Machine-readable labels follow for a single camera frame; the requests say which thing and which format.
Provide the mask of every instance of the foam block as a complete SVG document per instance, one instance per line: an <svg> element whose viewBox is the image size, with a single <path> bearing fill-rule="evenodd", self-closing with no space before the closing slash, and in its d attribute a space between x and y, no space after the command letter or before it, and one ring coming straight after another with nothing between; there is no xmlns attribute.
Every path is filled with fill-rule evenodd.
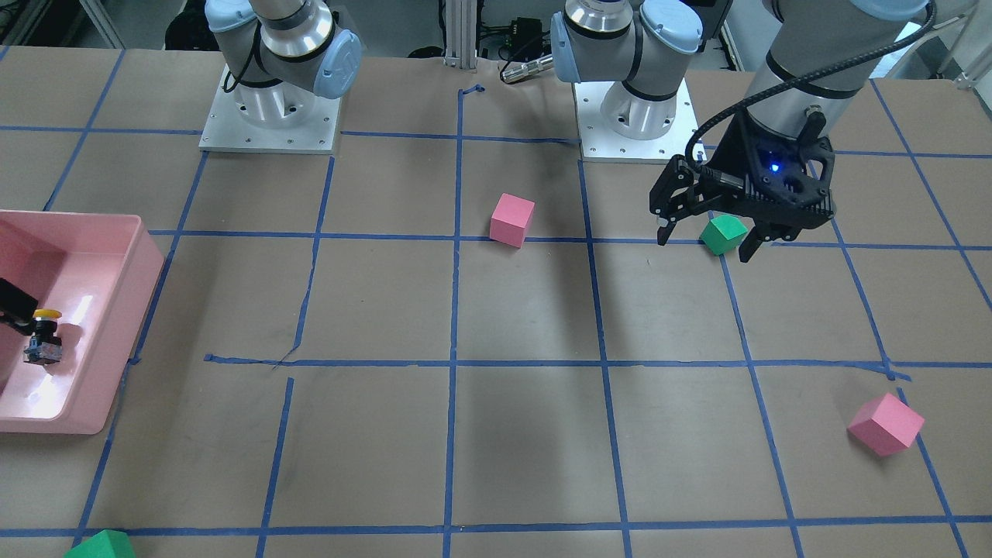
<svg viewBox="0 0 992 558"><path fill-rule="evenodd" d="M729 252L744 241L747 226L734 215L719 215L709 220L699 240L702 240L713 255Z"/></svg>
<svg viewBox="0 0 992 558"><path fill-rule="evenodd" d="M64 558L135 558L135 555L125 533L106 529L66 552Z"/></svg>
<svg viewBox="0 0 992 558"><path fill-rule="evenodd" d="M504 194L489 220L489 237L519 248L524 245L533 216L534 202Z"/></svg>
<svg viewBox="0 0 992 558"><path fill-rule="evenodd" d="M924 417L891 393L865 403L847 430L881 457L909 449Z"/></svg>

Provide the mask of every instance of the pink cube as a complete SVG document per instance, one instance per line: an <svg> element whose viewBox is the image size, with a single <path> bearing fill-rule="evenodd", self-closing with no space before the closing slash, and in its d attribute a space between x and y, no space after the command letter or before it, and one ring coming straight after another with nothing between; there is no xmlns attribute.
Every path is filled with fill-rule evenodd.
<svg viewBox="0 0 992 558"><path fill-rule="evenodd" d="M885 457L909 449L923 425L924 417L886 393L865 403L847 430Z"/></svg>
<svg viewBox="0 0 992 558"><path fill-rule="evenodd" d="M489 221L489 237L519 248L524 245L533 216L534 202L504 194Z"/></svg>

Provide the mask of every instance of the cable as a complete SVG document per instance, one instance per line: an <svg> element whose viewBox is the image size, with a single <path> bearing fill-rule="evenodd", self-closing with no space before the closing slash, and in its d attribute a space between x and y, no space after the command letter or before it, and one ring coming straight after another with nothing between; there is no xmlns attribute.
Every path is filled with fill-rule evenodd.
<svg viewBox="0 0 992 558"><path fill-rule="evenodd" d="M526 49L527 47L529 47L530 45L532 45L534 43L534 41L536 41L538 39L543 39L544 37L547 37L551 33L552 33L551 31L544 31L540 35L537 35L535 37L532 37L530 41L528 41L527 43L524 43L523 45L520 46L519 49L517 49L516 51L514 51L513 53L511 53L510 56L508 56L506 59L503 59L503 60L506 60L506 64L504 64L503 67L500 68L500 70L499 70L499 80L502 81L502 82L504 82L504 83L506 83L506 79L503 79L503 72L506 71L506 69L510 67L510 62L513 61L513 58L515 58L519 53L522 53L524 51L524 49Z"/></svg>
<svg viewBox="0 0 992 558"><path fill-rule="evenodd" d="M238 73L238 76L234 78L234 84L230 86L228 86L227 84L230 81L231 77L233 76L231 70L228 70L227 75L224 76L224 83L220 88L225 93L229 93L233 91L241 83L241 79L243 79L245 73L248 72L248 67L251 66L251 61L255 60L260 55L259 44L261 42L262 42L262 22L257 22L255 27L255 37L252 39L251 42L251 51L248 52L248 60L245 61L245 65L244 67L241 68L241 71Z"/></svg>
<svg viewBox="0 0 992 558"><path fill-rule="evenodd" d="M745 109L753 104L759 103L770 97L773 97L779 93L788 91L789 89L794 89L799 85L810 83L811 81L816 81L817 79L827 77L828 75L833 75L835 73L838 73L839 71L848 70L854 68L855 66L862 65L866 62L871 62L873 60L880 59L885 55L894 53L895 51L908 47L909 45L915 43L917 39L925 35L930 29L932 29L935 23L936 23L936 5L934 4L934 0L930 0L930 2L927 4L927 20L924 22L924 25L920 27L915 33L909 35L906 39L893 43L888 47L881 47L879 49L875 49L874 51L869 51L862 55L849 58L845 61L841 61L836 64L823 67L819 70L813 70L804 75L800 75L799 77L793 77L788 81L779 83L774 87L769 87L764 91L759 91L741 101L738 101L737 103L728 106L727 108L724 108L720 112L716 113L715 116L713 116L709 120L706 120L705 123L699 126L698 129L696 129L695 133L692 134L692 137L689 138L688 143L685 144L685 162L689 165L689 167L692 169L693 172L697 174L701 173L702 165L700 165L695 160L695 158L692 157L692 151L695 149L696 142L698 142L706 132L713 129L714 126L716 126L723 120L726 120L728 117L736 114L738 111Z"/></svg>

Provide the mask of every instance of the pink plastic bin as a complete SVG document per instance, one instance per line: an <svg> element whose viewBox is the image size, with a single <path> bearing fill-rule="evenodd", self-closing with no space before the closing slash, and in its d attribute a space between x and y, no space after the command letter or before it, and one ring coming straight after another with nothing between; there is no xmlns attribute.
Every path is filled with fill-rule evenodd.
<svg viewBox="0 0 992 558"><path fill-rule="evenodd" d="M62 362L23 362L0 327L0 432L103 429L152 297L162 253L141 219L0 210L0 277L62 312Z"/></svg>

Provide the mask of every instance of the green cube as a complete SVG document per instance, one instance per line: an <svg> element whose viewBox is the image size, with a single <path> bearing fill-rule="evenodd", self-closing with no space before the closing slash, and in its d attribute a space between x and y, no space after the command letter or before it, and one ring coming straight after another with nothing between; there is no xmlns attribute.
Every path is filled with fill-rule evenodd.
<svg viewBox="0 0 992 558"><path fill-rule="evenodd" d="M135 558L135 556L131 541L127 539L125 533L106 529L66 552L64 558Z"/></svg>
<svg viewBox="0 0 992 558"><path fill-rule="evenodd" d="M709 248L713 255L729 252L744 241L747 236L747 226L734 215L720 215L709 220L700 240Z"/></svg>

